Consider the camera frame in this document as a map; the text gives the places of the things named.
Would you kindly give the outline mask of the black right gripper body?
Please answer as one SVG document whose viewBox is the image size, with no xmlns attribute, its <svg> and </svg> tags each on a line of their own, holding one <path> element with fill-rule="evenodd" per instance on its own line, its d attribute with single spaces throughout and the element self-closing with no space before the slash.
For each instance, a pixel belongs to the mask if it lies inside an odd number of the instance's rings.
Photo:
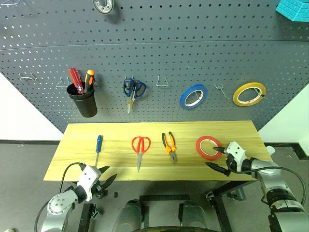
<svg viewBox="0 0 309 232">
<path fill-rule="evenodd" d="M 233 173 L 237 173 L 238 172 L 237 171 L 236 160 L 235 160 L 235 158 L 231 154 L 227 155 L 226 164 L 227 164 L 228 169 L 229 169 L 230 172 L 233 172 Z"/>
</svg>

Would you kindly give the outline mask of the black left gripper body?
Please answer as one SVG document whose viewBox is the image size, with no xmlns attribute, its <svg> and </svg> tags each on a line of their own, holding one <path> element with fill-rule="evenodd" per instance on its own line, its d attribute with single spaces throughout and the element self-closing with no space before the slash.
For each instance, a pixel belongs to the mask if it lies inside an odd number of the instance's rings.
<svg viewBox="0 0 309 232">
<path fill-rule="evenodd" d="M 107 181 L 105 181 L 104 183 L 101 183 L 100 181 L 98 181 L 96 183 L 96 197 L 98 199 L 101 199 L 104 197 L 104 191 L 107 188 Z"/>
</svg>

